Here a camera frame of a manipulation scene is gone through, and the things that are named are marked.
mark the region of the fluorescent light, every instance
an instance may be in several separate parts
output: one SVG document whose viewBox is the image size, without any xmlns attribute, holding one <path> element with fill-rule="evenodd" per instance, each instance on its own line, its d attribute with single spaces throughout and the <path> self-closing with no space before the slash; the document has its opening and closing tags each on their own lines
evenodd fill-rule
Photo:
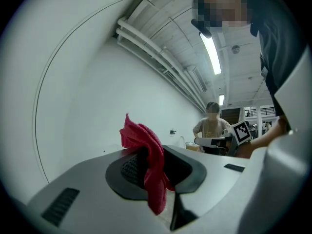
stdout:
<svg viewBox="0 0 312 234">
<path fill-rule="evenodd" d="M 224 95 L 219 95 L 219 106 L 223 106 Z"/>
<path fill-rule="evenodd" d="M 203 34 L 200 34 L 201 39 L 204 42 L 204 45 L 207 49 L 210 61 L 213 65 L 214 74 L 218 75 L 221 73 L 221 67 L 219 62 L 218 53 L 216 52 L 215 43 L 212 37 L 206 38 Z"/>
</svg>

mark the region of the black vent grille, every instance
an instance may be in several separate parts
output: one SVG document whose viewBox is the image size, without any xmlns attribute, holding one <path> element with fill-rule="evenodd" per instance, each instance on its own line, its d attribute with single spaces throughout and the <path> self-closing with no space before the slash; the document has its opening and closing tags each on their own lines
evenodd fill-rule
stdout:
<svg viewBox="0 0 312 234">
<path fill-rule="evenodd" d="M 42 217 L 55 226 L 59 226 L 74 200 L 78 196 L 79 191 L 72 188 L 66 188 L 53 201 L 53 203 L 42 213 Z"/>
</svg>

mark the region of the pink towel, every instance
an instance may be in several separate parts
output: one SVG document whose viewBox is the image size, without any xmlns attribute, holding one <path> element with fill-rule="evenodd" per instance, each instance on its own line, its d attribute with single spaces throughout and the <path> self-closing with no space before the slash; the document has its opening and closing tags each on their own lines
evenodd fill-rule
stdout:
<svg viewBox="0 0 312 234">
<path fill-rule="evenodd" d="M 126 148 L 145 146 L 148 149 L 149 167 L 144 178 L 144 189 L 148 192 L 148 205 L 158 215 L 166 206 L 166 188 L 174 191 L 163 172 L 164 150 L 157 136 L 143 124 L 135 124 L 126 114 L 125 127 L 120 130 L 121 145 Z"/>
</svg>

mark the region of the beige shirt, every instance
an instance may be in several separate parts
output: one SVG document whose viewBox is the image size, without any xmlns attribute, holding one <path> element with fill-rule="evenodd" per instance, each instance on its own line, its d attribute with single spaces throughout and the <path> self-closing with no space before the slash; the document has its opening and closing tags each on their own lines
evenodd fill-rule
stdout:
<svg viewBox="0 0 312 234">
<path fill-rule="evenodd" d="M 219 117 L 215 121 L 209 121 L 208 118 L 203 118 L 193 128 L 193 132 L 196 134 L 201 132 L 203 138 L 216 138 L 222 135 L 224 129 L 230 130 L 230 128 L 231 125 Z"/>
</svg>

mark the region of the white ceiling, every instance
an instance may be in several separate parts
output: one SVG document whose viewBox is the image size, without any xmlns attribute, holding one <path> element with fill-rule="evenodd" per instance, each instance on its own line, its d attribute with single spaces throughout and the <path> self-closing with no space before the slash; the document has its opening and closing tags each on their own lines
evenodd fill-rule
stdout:
<svg viewBox="0 0 312 234">
<path fill-rule="evenodd" d="M 272 104 L 260 75 L 259 39 L 250 34 L 249 26 L 227 28 L 213 34 L 222 70 L 215 75 L 198 30 L 191 24 L 192 0 L 149 1 L 159 10 L 143 1 L 128 23 L 161 48 L 166 47 L 184 68 L 196 65 L 200 69 L 208 87 L 201 93 L 205 103 L 225 94 L 225 108 Z M 234 45 L 240 46 L 236 55 L 231 51 Z"/>
</svg>

